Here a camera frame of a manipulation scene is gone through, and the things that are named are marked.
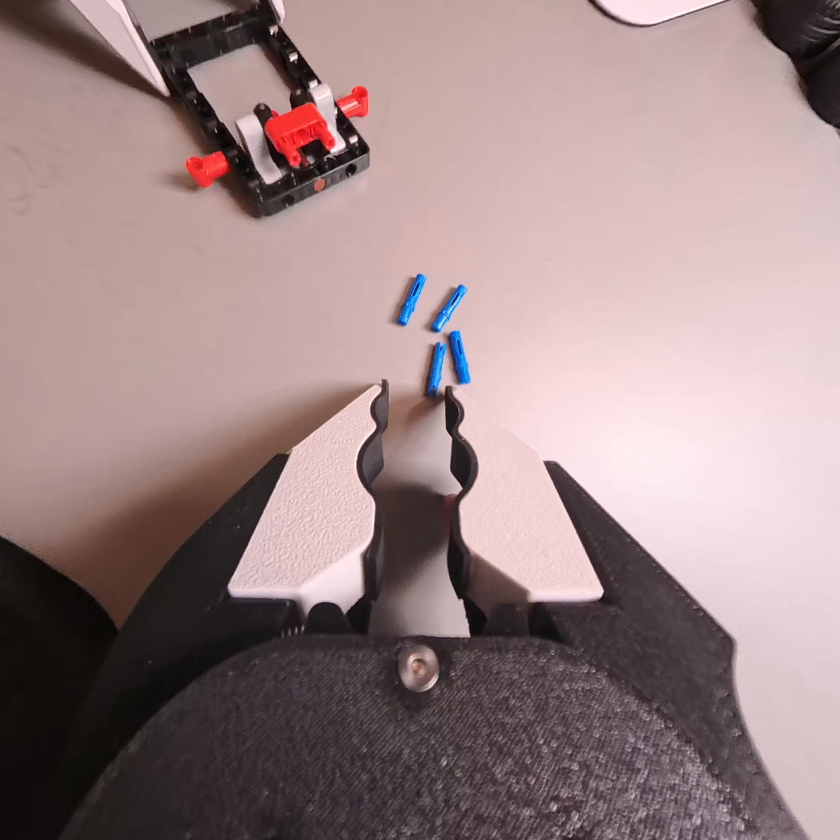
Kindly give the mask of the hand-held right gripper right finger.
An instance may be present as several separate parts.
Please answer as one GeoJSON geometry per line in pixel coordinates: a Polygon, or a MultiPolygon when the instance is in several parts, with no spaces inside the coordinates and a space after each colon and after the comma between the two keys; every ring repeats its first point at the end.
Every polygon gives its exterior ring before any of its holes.
{"type": "Polygon", "coordinates": [[[600,601],[604,588],[549,468],[461,387],[444,394],[449,469],[448,575],[471,634],[497,613],[529,629],[538,605],[600,601]]]}

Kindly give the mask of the black knit cloth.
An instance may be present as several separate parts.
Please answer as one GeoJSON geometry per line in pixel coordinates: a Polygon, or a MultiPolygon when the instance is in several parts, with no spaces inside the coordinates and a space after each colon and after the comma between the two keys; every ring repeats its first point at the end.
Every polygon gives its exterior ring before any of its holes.
{"type": "Polygon", "coordinates": [[[117,633],[83,587],[1,538],[1,838],[32,838],[117,633]]]}

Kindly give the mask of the black lego frame assembly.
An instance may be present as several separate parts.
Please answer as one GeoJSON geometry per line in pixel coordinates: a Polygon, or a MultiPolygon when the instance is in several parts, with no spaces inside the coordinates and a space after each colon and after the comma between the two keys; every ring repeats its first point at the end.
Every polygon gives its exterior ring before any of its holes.
{"type": "Polygon", "coordinates": [[[185,168],[208,188],[229,177],[260,216],[278,214],[364,172],[371,150],[354,125],[370,110],[370,95],[357,86],[336,98],[291,40],[270,2],[254,2],[161,36],[151,42],[172,96],[185,106],[211,148],[185,168]],[[193,70],[251,46],[277,64],[290,88],[290,107],[278,112],[259,102],[234,122],[232,133],[199,90],[193,70]]]}

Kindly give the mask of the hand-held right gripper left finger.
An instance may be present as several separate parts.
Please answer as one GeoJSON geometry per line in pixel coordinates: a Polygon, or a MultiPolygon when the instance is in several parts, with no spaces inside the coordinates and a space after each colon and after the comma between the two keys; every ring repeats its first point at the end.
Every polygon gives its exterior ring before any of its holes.
{"type": "Polygon", "coordinates": [[[232,599],[320,603],[367,624],[382,588],[384,538],[373,484],[384,468],[387,381],[370,386],[287,454],[228,583],[232,599]]]}

